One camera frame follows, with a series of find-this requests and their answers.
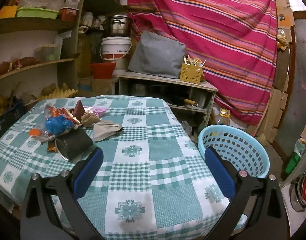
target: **flower pattern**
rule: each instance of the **flower pattern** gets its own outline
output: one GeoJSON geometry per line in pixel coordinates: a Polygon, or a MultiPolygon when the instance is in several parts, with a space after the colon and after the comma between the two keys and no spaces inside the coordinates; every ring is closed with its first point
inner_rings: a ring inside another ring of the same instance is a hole
{"type": "Polygon", "coordinates": [[[26,146],[29,147],[29,148],[31,148],[31,147],[33,147],[34,145],[37,145],[37,144],[38,144],[38,141],[37,141],[37,140],[31,140],[31,141],[28,141],[28,142],[26,143],[26,146]]]}
{"type": "Polygon", "coordinates": [[[119,202],[115,208],[115,215],[118,220],[125,220],[126,223],[133,223],[134,220],[142,219],[142,214],[145,213],[145,207],[142,207],[142,202],[134,202],[133,199],[119,202]]]}
{"type": "Polygon", "coordinates": [[[141,101],[135,101],[132,106],[141,106],[143,103],[141,101]]]}
{"type": "Polygon", "coordinates": [[[12,138],[14,137],[14,134],[13,133],[10,133],[6,136],[6,140],[9,141],[11,140],[12,138]]]}
{"type": "Polygon", "coordinates": [[[34,119],[34,115],[30,115],[26,118],[28,121],[34,119]]]}
{"type": "Polygon", "coordinates": [[[13,180],[13,173],[12,171],[7,171],[3,174],[3,181],[4,183],[10,183],[13,180]]]}
{"type": "Polygon", "coordinates": [[[137,118],[137,117],[133,117],[133,118],[127,119],[127,121],[128,121],[129,123],[136,124],[136,123],[141,122],[142,119],[137,118]]]}
{"type": "Polygon", "coordinates": [[[76,102],[73,100],[71,101],[70,103],[68,103],[68,107],[72,107],[72,106],[75,106],[76,105],[76,102]]]}
{"type": "Polygon", "coordinates": [[[141,146],[130,145],[129,147],[125,147],[122,153],[124,153],[124,156],[135,157],[136,155],[140,155],[142,151],[143,148],[141,146]]]}
{"type": "Polygon", "coordinates": [[[97,106],[106,106],[108,103],[107,101],[100,101],[99,103],[97,103],[97,106]]]}
{"type": "Polygon", "coordinates": [[[205,188],[205,190],[206,190],[205,197],[209,198],[209,201],[211,203],[215,201],[216,203],[219,203],[224,198],[224,195],[219,189],[218,185],[215,186],[214,184],[211,184],[209,185],[209,187],[205,188]]]}
{"type": "Polygon", "coordinates": [[[186,141],[184,145],[189,150],[194,150],[195,149],[195,144],[191,140],[186,141]]]}

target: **metal bolt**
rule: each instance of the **metal bolt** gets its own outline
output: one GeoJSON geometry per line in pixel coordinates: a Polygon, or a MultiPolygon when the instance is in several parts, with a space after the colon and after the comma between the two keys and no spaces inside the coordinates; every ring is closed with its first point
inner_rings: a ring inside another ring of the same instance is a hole
{"type": "Polygon", "coordinates": [[[68,170],[61,171],[61,176],[62,177],[66,177],[68,175],[69,175],[69,171],[68,170]]]}
{"type": "Polygon", "coordinates": [[[247,171],[242,170],[242,171],[239,171],[239,174],[241,177],[246,177],[248,173],[247,171]]]}
{"type": "Polygon", "coordinates": [[[270,174],[268,177],[269,177],[270,180],[275,180],[276,179],[274,174],[270,174]]]}
{"type": "Polygon", "coordinates": [[[38,179],[39,176],[40,176],[39,174],[34,173],[34,174],[32,175],[31,178],[34,179],[34,180],[36,180],[36,179],[38,179]]]}

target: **green plastic container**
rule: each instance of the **green plastic container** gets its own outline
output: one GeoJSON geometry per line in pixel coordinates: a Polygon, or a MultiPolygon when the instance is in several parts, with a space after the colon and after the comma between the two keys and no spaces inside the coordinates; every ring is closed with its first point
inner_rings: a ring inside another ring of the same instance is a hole
{"type": "Polygon", "coordinates": [[[16,17],[40,17],[55,19],[58,14],[59,11],[50,9],[21,7],[17,10],[16,17]]]}

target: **yellow container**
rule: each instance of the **yellow container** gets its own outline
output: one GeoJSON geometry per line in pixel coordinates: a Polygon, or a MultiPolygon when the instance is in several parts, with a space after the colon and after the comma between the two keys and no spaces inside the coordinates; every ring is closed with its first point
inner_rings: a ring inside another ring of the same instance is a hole
{"type": "Polygon", "coordinates": [[[179,79],[181,81],[199,84],[200,76],[202,75],[202,73],[203,73],[202,67],[187,65],[183,63],[181,68],[181,77],[179,79]]]}
{"type": "Polygon", "coordinates": [[[3,6],[0,10],[0,19],[15,17],[17,9],[17,5],[3,6]]]}

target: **pot handle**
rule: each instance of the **pot handle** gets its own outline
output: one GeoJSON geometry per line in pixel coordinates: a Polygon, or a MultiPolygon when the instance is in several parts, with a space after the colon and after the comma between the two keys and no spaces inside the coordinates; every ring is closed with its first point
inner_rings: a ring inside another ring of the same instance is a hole
{"type": "Polygon", "coordinates": [[[113,23],[119,23],[120,25],[122,25],[121,20],[113,20],[113,21],[112,21],[112,24],[113,24],[113,23]]]}
{"type": "Polygon", "coordinates": [[[101,47],[100,47],[100,56],[101,56],[101,58],[102,58],[103,60],[107,60],[107,61],[117,60],[117,59],[123,58],[126,54],[128,54],[128,53],[130,52],[131,47],[132,47],[132,44],[130,44],[129,49],[127,50],[127,52],[126,52],[122,57],[119,57],[119,58],[103,58],[103,57],[102,57],[102,53],[101,53],[101,50],[102,50],[102,45],[101,45],[101,47]]]}

